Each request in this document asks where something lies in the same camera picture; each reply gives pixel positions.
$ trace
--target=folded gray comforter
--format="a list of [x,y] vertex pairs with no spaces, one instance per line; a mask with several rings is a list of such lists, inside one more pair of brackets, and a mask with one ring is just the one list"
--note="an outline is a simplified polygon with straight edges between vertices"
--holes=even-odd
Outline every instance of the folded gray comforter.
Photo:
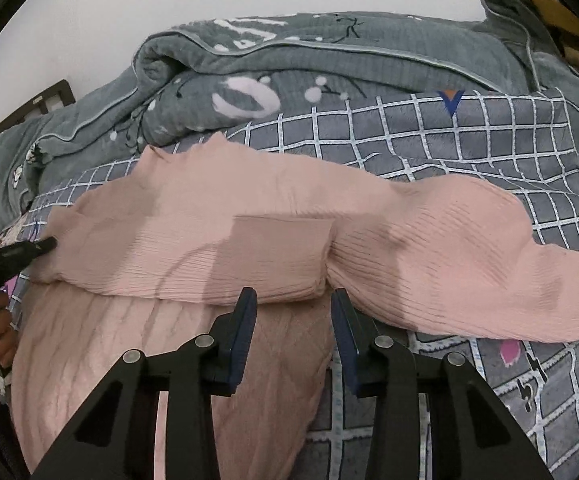
[[394,91],[521,95],[559,87],[579,150],[579,75],[519,0],[483,5],[482,23],[340,12],[195,22],[154,34],[108,85],[0,134],[0,232],[39,193],[147,143]]

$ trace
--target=human hand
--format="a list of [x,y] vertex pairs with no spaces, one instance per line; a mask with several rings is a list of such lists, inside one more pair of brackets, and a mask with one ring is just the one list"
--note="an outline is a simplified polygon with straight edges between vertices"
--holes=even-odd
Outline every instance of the human hand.
[[12,313],[5,309],[9,296],[0,292],[0,366],[9,368],[18,349],[18,333],[11,326]]

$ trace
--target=pink knit sweater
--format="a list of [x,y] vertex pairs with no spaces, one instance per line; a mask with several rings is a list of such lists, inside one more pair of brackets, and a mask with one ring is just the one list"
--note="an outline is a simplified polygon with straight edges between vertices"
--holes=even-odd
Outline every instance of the pink knit sweater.
[[245,377],[212,400],[224,480],[289,475],[333,349],[331,287],[426,333],[579,339],[579,253],[536,244],[521,202],[468,176],[393,183],[216,134],[180,155],[146,149],[45,232],[59,244],[32,269],[12,385],[32,470],[125,350],[178,348],[243,286],[260,304]]

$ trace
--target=pink pattern print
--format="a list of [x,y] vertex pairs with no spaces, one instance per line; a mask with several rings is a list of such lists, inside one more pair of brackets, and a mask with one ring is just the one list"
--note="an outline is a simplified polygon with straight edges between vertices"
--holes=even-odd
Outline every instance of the pink pattern print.
[[521,342],[516,339],[501,341],[500,354],[506,368],[514,366],[521,358]]
[[13,288],[16,286],[16,280],[18,280],[18,276],[14,276],[7,283],[5,283],[5,291],[9,297],[11,297],[13,294]]

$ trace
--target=gray plaid bedsheet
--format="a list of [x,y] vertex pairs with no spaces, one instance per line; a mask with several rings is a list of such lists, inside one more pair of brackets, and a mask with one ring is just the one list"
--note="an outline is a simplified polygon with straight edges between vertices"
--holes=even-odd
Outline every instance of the gray plaid bedsheet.
[[[304,114],[251,122],[227,136],[258,150],[304,153],[394,180],[445,173],[483,178],[521,200],[537,242],[579,250],[579,155],[562,94],[467,92],[459,100],[454,115],[447,113],[440,94],[341,101]],[[167,151],[183,152],[207,136],[187,136]],[[127,175],[137,160],[92,168],[38,196],[20,238],[37,238],[53,205],[73,204],[86,190]],[[22,274],[12,297],[16,322],[27,282]],[[420,354],[463,352],[508,406],[554,478],[573,480],[579,474],[579,342],[503,342],[404,332],[403,342]],[[373,406],[372,399],[358,400],[345,391],[335,353],[291,480],[364,479]],[[431,478],[424,397],[421,407],[423,480]]]

